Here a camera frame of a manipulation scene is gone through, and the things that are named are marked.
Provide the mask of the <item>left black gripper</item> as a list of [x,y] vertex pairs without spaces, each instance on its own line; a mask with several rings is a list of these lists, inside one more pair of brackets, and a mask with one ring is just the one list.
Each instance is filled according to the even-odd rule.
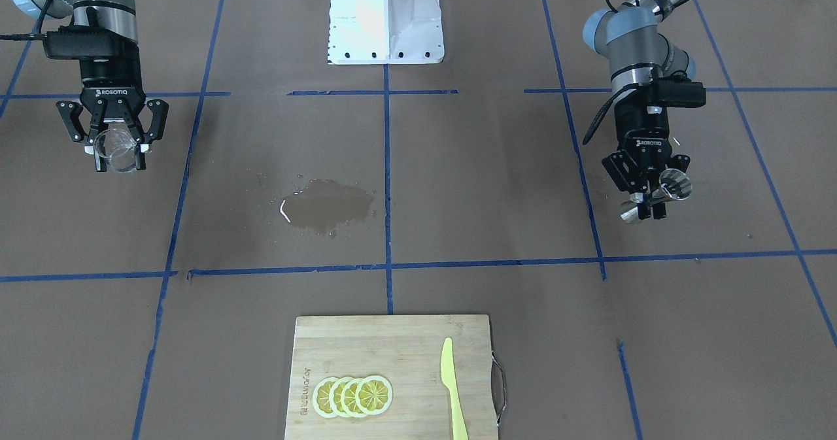
[[[632,93],[616,104],[615,120],[618,151],[602,159],[602,165],[619,191],[630,196],[638,220],[663,219],[667,202],[684,201],[692,193],[687,176],[691,157],[672,156],[668,109],[651,105],[643,93]],[[658,175],[652,192],[651,174]]]

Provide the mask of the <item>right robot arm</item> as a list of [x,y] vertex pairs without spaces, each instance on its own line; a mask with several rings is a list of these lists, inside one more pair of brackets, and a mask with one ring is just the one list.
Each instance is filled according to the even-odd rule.
[[135,0],[12,0],[36,17],[34,32],[2,35],[4,41],[39,41],[50,59],[80,65],[77,101],[55,106],[69,138],[94,155],[95,168],[110,160],[98,151],[113,122],[122,122],[131,141],[132,167],[146,168],[150,145],[163,137],[168,103],[147,99],[143,89]]

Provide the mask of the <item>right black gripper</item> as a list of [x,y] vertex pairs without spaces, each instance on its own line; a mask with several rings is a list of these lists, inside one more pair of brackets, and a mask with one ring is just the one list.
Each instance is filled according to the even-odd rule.
[[[131,116],[139,120],[146,95],[143,91],[141,61],[138,56],[112,59],[82,59],[80,61],[82,92],[80,101],[57,101],[60,118],[65,124],[69,138],[74,143],[84,143],[86,151],[92,153],[97,172],[107,172],[107,160],[99,155],[97,144],[99,134],[107,132],[108,121],[122,121]],[[152,118],[150,127],[135,140],[135,168],[146,169],[146,154],[150,145],[161,140],[169,113],[169,104],[162,99],[151,99],[146,103]],[[90,128],[86,132],[80,122],[84,108],[92,115]]]

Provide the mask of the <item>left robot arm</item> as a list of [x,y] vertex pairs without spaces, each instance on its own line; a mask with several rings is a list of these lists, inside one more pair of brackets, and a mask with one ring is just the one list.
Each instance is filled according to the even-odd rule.
[[624,222],[663,219],[666,203],[692,192],[691,159],[670,143],[670,109],[706,105],[706,88],[694,79],[696,62],[658,26],[691,0],[625,0],[607,3],[583,28],[585,43],[609,62],[611,97],[586,130],[589,143],[608,112],[615,119],[617,148],[602,161],[613,183],[630,199],[620,207]]

